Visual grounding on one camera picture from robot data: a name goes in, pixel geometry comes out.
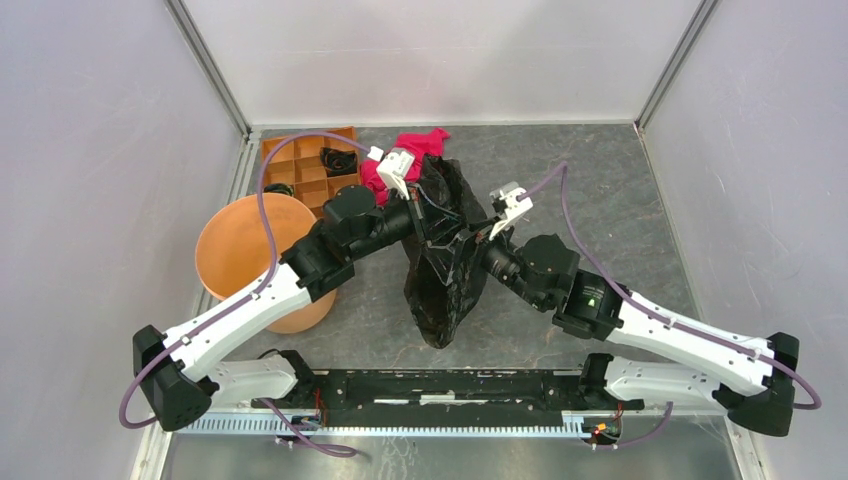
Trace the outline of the rolled black bag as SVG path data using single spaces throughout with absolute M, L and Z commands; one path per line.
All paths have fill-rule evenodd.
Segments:
M 263 188 L 264 193 L 280 194 L 293 197 L 294 188 L 286 183 L 272 183 Z
M 351 175 L 358 171 L 358 158 L 354 151 L 322 147 L 319 159 L 328 177 Z

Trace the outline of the orange trash bin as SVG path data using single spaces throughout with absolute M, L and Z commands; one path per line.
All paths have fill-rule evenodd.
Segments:
M 263 205 L 278 252 L 305 236 L 316 216 L 299 200 L 264 193 Z M 218 300 L 236 294 L 270 266 L 270 247 L 256 195 L 219 210 L 205 225 L 195 249 L 195 268 L 205 290 Z

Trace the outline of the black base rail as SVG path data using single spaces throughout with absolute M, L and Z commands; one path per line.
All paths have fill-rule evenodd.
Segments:
M 343 370 L 316 371 L 279 410 L 317 414 L 325 427 L 559 426 L 565 412 L 638 411 L 641 399 L 618 400 L 576 371 Z

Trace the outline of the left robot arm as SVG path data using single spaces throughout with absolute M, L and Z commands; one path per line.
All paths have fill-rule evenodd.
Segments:
M 213 370 L 236 347 L 352 279 L 355 261 L 411 235 L 427 241 L 463 224 L 458 212 L 415 186 L 383 207 L 368 188 L 345 187 L 324 204 L 323 213 L 289 249 L 273 250 L 269 269 L 234 296 L 166 332 L 147 325 L 133 335 L 135 378 L 119 407 L 124 427 L 135 426 L 127 407 L 137 390 L 163 430 L 192 424 L 225 393 Z

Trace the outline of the black trash bag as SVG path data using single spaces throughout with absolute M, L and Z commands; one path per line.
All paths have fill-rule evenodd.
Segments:
M 457 160 L 425 156 L 421 177 L 411 185 L 421 185 L 432 200 L 459 213 L 464 228 L 487 219 Z M 451 249 L 419 249 L 415 239 L 413 234 L 402 241 L 409 260 L 404 296 L 424 341 L 443 349 L 478 303 L 487 273 L 480 267 L 459 267 L 451 273 Z

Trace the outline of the rolled black bag left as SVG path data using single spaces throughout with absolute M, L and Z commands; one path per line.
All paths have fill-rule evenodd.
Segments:
M 293 197 L 294 188 L 286 183 L 272 183 L 263 188 L 264 193 L 280 194 Z

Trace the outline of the rolled black bag top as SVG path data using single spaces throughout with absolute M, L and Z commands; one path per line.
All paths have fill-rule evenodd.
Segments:
M 354 151 L 322 147 L 319 159 L 328 177 L 351 175 L 358 171 L 358 158 Z

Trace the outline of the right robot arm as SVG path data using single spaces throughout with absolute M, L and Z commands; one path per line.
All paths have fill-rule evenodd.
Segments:
M 517 247 L 506 230 L 463 232 L 451 260 L 469 260 L 540 312 L 564 333 L 664 357 L 638 363 L 596 356 L 577 382 L 580 400 L 602 408 L 620 401 L 704 405 L 735 424 L 788 435 L 797 405 L 793 374 L 799 340 L 722 330 L 664 308 L 601 274 L 580 268 L 579 254 L 556 234 Z

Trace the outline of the red cloth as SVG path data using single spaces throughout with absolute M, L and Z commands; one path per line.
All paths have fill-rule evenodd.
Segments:
M 405 151 L 413 157 L 409 167 L 405 171 L 404 181 L 406 183 L 417 183 L 421 177 L 424 157 L 426 155 L 440 157 L 444 153 L 445 142 L 451 138 L 451 134 L 442 128 L 434 128 L 426 134 L 402 133 L 400 134 L 390 152 L 395 150 Z M 378 173 L 377 154 L 383 153 L 378 147 L 371 147 L 366 160 L 361 167 L 362 184 L 372 191 L 376 197 L 378 206 L 384 206 L 389 198 L 390 186 Z

